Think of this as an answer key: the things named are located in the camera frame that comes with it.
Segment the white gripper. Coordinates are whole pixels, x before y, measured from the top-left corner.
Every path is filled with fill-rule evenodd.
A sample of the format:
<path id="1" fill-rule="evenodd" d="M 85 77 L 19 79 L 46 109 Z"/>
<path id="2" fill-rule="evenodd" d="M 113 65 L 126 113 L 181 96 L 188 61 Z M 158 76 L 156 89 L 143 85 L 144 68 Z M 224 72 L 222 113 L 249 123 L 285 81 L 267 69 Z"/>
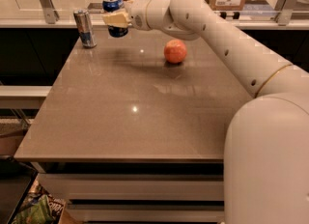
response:
<path id="1" fill-rule="evenodd" d="M 127 28 L 130 23 L 135 29 L 150 31 L 147 15 L 148 7 L 154 0 L 125 0 L 124 6 L 126 12 L 104 13 L 102 19 L 106 25 Z"/>

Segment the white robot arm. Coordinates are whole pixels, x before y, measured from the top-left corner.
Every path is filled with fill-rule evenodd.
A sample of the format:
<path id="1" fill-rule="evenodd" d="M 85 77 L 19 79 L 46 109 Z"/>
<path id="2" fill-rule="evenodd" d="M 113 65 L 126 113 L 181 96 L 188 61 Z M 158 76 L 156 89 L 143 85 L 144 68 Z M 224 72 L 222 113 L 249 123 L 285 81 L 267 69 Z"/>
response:
<path id="1" fill-rule="evenodd" d="M 225 224 L 309 224 L 309 74 L 205 0 L 103 0 L 105 24 L 203 39 L 252 100 L 229 124 Z"/>

